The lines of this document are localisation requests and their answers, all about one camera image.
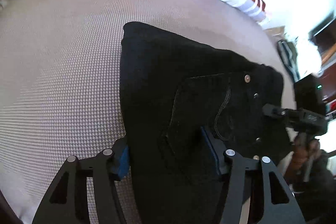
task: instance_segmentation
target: person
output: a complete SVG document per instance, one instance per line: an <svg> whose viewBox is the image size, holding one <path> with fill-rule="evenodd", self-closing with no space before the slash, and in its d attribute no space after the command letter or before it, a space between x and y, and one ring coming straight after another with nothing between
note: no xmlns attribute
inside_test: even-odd
<svg viewBox="0 0 336 224"><path fill-rule="evenodd" d="M313 164L308 182L303 182L309 159ZM294 153L284 178L291 185L305 221L309 224L335 223L336 180L327 169L328 154L320 149L320 142L308 145L300 138L294 140Z"/></svg>

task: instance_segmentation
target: houndstooth fabric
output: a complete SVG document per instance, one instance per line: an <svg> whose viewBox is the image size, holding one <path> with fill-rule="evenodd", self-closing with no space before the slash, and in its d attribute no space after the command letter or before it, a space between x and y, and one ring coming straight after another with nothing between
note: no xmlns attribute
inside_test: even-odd
<svg viewBox="0 0 336 224"><path fill-rule="evenodd" d="M95 156L125 135L119 61L130 21L272 65L285 77L284 106L294 106L270 40L219 0L10 0L0 12L0 189L24 223L69 155ZM130 175L117 190L127 223L140 223Z"/></svg>

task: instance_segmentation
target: metal button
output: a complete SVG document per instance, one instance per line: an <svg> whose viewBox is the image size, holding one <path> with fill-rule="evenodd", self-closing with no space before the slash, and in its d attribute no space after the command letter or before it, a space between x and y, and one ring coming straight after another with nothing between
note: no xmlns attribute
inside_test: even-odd
<svg viewBox="0 0 336 224"><path fill-rule="evenodd" d="M68 162L73 162L73 161L76 160L76 157L75 156L69 156L67 160L68 160Z"/></svg>
<svg viewBox="0 0 336 224"><path fill-rule="evenodd" d="M228 155L228 156L234 156L236 152L234 152L232 149L228 149L225 151L225 153Z"/></svg>
<svg viewBox="0 0 336 224"><path fill-rule="evenodd" d="M105 156L109 156L109 155L112 154L112 150L111 150L111 149L105 149L105 150L103 151L103 154L104 154Z"/></svg>
<svg viewBox="0 0 336 224"><path fill-rule="evenodd" d="M265 162L266 164L271 162L271 159L269 157L262 157L261 160Z"/></svg>
<svg viewBox="0 0 336 224"><path fill-rule="evenodd" d="M245 83L249 83L251 81L251 77L249 75L245 75L244 80Z"/></svg>

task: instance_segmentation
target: silver rivet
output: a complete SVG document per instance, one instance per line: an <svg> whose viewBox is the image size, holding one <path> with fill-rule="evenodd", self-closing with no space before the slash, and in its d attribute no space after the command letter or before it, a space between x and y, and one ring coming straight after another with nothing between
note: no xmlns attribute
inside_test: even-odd
<svg viewBox="0 0 336 224"><path fill-rule="evenodd" d="M225 153L228 155L228 156L234 156L236 152L234 152L232 149L228 149L225 151Z"/></svg>
<svg viewBox="0 0 336 224"><path fill-rule="evenodd" d="M111 150L111 149L105 149L105 150L103 151L103 154L104 154L105 156L109 156L109 155L112 154L112 150Z"/></svg>
<svg viewBox="0 0 336 224"><path fill-rule="evenodd" d="M271 162L271 159L269 157L262 157L261 160L266 164Z"/></svg>
<svg viewBox="0 0 336 224"><path fill-rule="evenodd" d="M73 162L76 160L76 156L69 156L67 160L68 162Z"/></svg>
<svg viewBox="0 0 336 224"><path fill-rule="evenodd" d="M245 83L249 83L251 81L251 77L249 75L245 75L244 80Z"/></svg>

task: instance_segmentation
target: dark clothing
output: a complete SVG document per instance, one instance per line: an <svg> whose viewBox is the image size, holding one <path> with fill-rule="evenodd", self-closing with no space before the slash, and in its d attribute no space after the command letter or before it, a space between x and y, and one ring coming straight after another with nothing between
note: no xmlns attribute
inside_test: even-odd
<svg viewBox="0 0 336 224"><path fill-rule="evenodd" d="M291 149L285 127L261 110L266 103L279 106L282 90L282 75L271 67L127 23L120 102L143 223L212 221L222 183L201 126L244 157L267 155L275 164L284 158Z"/></svg>

